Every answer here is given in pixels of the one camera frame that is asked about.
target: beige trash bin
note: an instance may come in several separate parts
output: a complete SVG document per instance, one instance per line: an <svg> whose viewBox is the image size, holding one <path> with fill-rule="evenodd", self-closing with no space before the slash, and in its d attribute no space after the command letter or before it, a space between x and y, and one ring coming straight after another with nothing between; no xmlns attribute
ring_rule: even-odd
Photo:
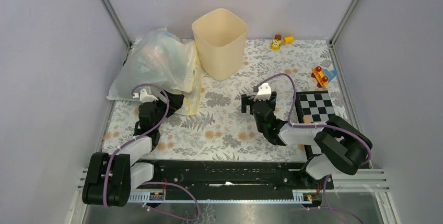
<svg viewBox="0 0 443 224"><path fill-rule="evenodd" d="M231 11L219 8L192 24L202 68L215 80L225 80L241 68L248 25Z"/></svg>

